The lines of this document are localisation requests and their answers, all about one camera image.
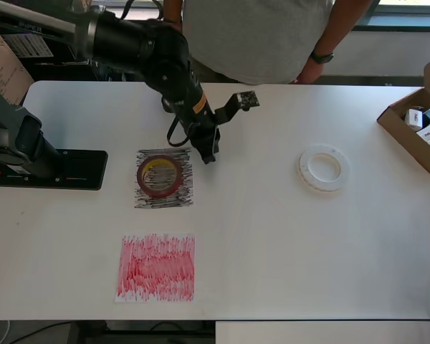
white tape roll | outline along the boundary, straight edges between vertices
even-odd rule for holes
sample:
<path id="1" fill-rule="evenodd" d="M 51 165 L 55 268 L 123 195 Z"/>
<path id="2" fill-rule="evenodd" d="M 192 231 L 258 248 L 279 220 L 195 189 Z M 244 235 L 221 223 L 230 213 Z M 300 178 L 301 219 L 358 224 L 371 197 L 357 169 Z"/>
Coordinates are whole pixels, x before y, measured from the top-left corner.
<path id="1" fill-rule="evenodd" d="M 339 175 L 335 180 L 323 181 L 311 170 L 310 162 L 316 156 L 325 156 L 333 159 L 339 167 Z M 302 179 L 318 191 L 332 192 L 344 186 L 349 179 L 350 167 L 347 158 L 338 150 L 327 145 L 316 145 L 308 148 L 300 157 L 299 172 Z"/>

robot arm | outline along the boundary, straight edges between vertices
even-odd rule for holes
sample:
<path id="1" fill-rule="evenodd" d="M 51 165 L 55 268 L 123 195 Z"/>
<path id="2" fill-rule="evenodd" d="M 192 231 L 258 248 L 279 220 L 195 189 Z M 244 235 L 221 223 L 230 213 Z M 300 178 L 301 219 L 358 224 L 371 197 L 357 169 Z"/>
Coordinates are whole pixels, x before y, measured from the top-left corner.
<path id="1" fill-rule="evenodd" d="M 165 108 L 176 115 L 169 144 L 179 146 L 190 140 L 204 163 L 215 161 L 219 151 L 218 125 L 240 109 L 259 105 L 254 92 L 241 92 L 212 112 L 191 70 L 186 39 L 161 21 L 131 23 L 100 7 L 75 14 L 47 6 L 32 11 L 0 1 L 0 26 L 41 34 L 75 47 L 83 57 L 140 73 L 149 87 L 162 94 Z M 170 139 L 178 123 L 187 140 L 175 144 Z"/>

window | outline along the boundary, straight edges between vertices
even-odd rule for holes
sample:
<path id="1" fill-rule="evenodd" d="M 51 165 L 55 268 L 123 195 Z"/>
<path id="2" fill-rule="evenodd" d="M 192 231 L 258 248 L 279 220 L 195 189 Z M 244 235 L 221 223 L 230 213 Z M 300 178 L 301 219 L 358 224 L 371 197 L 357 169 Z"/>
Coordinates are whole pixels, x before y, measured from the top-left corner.
<path id="1" fill-rule="evenodd" d="M 384 31 L 382 27 L 386 31 L 430 31 L 430 0 L 373 0 L 356 29 Z"/>
<path id="2" fill-rule="evenodd" d="M 392 6 L 430 6 L 430 0 L 380 0 L 379 4 Z"/>
<path id="3" fill-rule="evenodd" d="M 123 13 L 127 0 L 92 0 L 93 5 L 103 5 L 113 12 L 118 18 Z M 128 20 L 146 20 L 156 18 L 158 9 L 151 0 L 135 0 L 126 17 Z"/>

person's arm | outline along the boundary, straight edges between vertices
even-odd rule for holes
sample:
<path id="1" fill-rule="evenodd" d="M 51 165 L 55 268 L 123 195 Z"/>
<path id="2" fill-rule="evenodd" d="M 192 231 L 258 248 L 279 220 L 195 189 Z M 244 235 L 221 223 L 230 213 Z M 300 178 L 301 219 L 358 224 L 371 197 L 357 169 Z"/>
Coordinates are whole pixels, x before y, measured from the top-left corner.
<path id="1" fill-rule="evenodd" d="M 174 23 L 181 30 L 181 5 L 183 0 L 164 0 L 164 21 Z"/>
<path id="2" fill-rule="evenodd" d="M 328 19 L 327 27 L 314 52 L 317 56 L 332 54 L 338 44 L 352 30 L 358 20 L 365 14 L 372 0 L 335 0 Z M 312 84 L 322 74 L 323 64 L 318 64 L 312 57 L 298 75 L 297 81 L 302 84 Z"/>

red scribbles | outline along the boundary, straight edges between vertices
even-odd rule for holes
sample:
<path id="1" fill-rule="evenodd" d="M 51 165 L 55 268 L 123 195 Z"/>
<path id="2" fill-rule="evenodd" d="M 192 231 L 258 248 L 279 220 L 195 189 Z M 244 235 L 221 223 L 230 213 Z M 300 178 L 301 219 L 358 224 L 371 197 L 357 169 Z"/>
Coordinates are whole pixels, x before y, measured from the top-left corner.
<path id="1" fill-rule="evenodd" d="M 125 236 L 116 301 L 192 301 L 193 235 Z"/>

